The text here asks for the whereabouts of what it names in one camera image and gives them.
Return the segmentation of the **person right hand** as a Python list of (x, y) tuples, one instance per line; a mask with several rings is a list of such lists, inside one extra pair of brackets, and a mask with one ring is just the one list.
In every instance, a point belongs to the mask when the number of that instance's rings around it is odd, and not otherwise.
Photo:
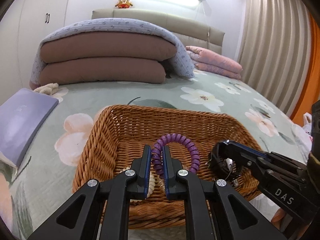
[(279, 208), (272, 217), (271, 224), (280, 230), (281, 224), (283, 223), (286, 215), (287, 213), (283, 209)]

